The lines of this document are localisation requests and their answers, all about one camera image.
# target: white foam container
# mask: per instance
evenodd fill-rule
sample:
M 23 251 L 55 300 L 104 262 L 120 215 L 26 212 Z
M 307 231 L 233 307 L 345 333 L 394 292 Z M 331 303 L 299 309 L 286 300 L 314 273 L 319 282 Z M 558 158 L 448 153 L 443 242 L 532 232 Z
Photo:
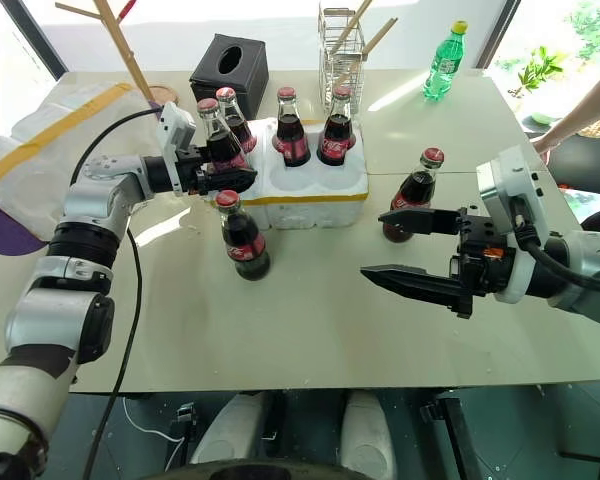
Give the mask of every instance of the white foam container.
M 357 125 L 353 128 L 356 143 L 340 167 L 325 165 L 316 155 L 322 123 L 304 126 L 311 159 L 300 167 L 286 167 L 273 148 L 277 119 L 256 120 L 249 126 L 258 143 L 248 160 L 258 177 L 241 198 L 261 230 L 346 227 L 356 222 L 369 193 Z

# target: yellow tape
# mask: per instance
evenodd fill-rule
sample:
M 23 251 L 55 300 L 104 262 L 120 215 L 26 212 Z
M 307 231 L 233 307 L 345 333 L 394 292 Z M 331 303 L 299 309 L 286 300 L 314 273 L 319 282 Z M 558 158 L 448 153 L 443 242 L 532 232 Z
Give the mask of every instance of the yellow tape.
M 357 193 L 355 195 L 316 195 L 315 197 L 263 197 L 254 200 L 243 200 L 243 205 L 271 205 L 274 203 L 331 203 L 331 202 L 360 202 L 365 201 L 368 193 Z
M 91 118 L 132 89 L 133 87 L 128 83 L 118 83 L 117 85 L 114 85 L 40 132 L 29 140 L 29 142 L 24 143 L 12 152 L 9 152 L 0 159 L 0 179 L 21 163 L 26 162 L 40 153 L 44 147 L 56 140 L 67 130 L 72 129 L 79 123 Z

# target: floor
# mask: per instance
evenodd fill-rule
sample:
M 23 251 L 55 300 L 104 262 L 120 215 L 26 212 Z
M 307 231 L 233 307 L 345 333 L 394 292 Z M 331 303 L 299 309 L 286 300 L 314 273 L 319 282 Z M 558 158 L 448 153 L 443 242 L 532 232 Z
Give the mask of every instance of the floor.
M 400 480 L 456 480 L 443 423 L 425 424 L 419 407 L 434 392 L 377 390 L 391 430 Z M 145 428 L 169 431 L 175 410 L 193 401 L 201 429 L 232 397 L 161 393 L 127 400 Z M 287 410 L 278 456 L 333 463 L 337 458 L 341 390 L 284 392 Z M 485 480 L 594 479 L 597 464 L 560 458 L 558 450 L 600 455 L 600 383 L 455 390 L 461 399 Z M 79 478 L 106 397 L 74 394 L 51 444 L 44 480 Z M 92 478 L 135 479 L 164 469 L 167 442 L 135 430 L 118 401 Z

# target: red bottle cap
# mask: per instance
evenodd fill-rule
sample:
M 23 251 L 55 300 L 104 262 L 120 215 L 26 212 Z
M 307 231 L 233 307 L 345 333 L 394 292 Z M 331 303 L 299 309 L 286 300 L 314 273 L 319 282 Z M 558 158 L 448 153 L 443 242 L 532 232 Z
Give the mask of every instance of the red bottle cap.
M 233 207 L 240 201 L 240 195 L 233 190 L 222 190 L 216 195 L 216 204 L 222 208 Z
M 236 91 L 231 87 L 222 87 L 216 90 L 216 98 L 222 100 L 231 100 L 235 98 Z
M 351 98 L 351 89 L 349 87 L 345 87 L 344 85 L 340 85 L 333 91 L 333 94 L 336 98 L 346 100 Z
M 296 98 L 296 91 L 293 87 L 279 88 L 278 98 Z
M 198 112 L 211 112 L 218 108 L 218 101 L 215 98 L 204 98 L 198 102 Z
M 422 152 L 422 158 L 432 163 L 442 164 L 444 162 L 444 153 L 436 147 L 429 147 Z

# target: orange component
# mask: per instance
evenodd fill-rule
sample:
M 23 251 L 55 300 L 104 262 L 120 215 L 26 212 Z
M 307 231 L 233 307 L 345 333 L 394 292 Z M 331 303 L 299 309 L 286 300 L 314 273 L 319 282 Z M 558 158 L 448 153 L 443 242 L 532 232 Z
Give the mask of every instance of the orange component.
M 482 253 L 487 258 L 502 258 L 504 257 L 504 250 L 502 248 L 485 248 Z

